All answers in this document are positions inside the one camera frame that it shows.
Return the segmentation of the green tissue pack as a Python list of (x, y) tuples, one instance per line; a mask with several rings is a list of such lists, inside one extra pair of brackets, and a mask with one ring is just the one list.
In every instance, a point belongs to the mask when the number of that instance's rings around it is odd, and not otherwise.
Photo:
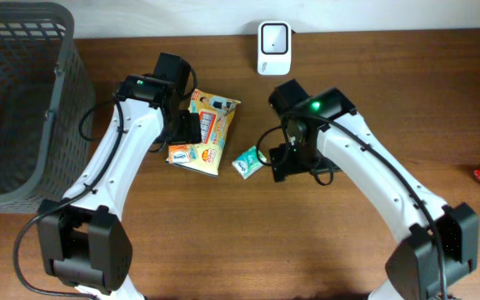
[(232, 166), (242, 176), (243, 179), (249, 178), (256, 171), (264, 166), (267, 159), (257, 150), (255, 146), (250, 147), (232, 162)]

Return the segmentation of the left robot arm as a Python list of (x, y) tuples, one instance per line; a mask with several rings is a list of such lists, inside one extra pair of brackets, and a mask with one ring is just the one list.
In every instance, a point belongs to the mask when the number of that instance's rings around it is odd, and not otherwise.
[(133, 246), (121, 224), (128, 190), (152, 145), (202, 140), (199, 118), (180, 107), (195, 85), (183, 58), (161, 53), (150, 74), (129, 75), (113, 94), (108, 130), (61, 202), (45, 200), (35, 219), (47, 275), (74, 297), (141, 299), (128, 275)]

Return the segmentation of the yellow snack bag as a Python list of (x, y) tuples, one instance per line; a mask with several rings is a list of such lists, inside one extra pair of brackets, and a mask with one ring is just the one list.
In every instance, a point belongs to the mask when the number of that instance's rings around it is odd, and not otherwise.
[(217, 177), (228, 129), (233, 121), (236, 108), (240, 104), (241, 102), (238, 100), (196, 89), (192, 93), (188, 111), (198, 113), (200, 117), (202, 141), (198, 144), (191, 144), (196, 148), (197, 158), (183, 164), (171, 164), (166, 159), (166, 163)]

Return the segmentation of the orange tissue pack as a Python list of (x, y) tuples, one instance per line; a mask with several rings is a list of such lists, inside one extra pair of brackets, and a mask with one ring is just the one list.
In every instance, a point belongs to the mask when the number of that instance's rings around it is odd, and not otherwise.
[(168, 147), (167, 162), (171, 164), (190, 163), (197, 158), (196, 148), (191, 144), (172, 145)]

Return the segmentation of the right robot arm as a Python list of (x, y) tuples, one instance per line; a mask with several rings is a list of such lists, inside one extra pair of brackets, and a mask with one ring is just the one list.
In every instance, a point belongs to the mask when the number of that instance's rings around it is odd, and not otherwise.
[(275, 182), (345, 173), (377, 209), (397, 243), (387, 280), (371, 299), (449, 299), (448, 287), (478, 265), (479, 218), (424, 187), (374, 136), (338, 89), (310, 96), (296, 80), (268, 99), (284, 142), (269, 151)]

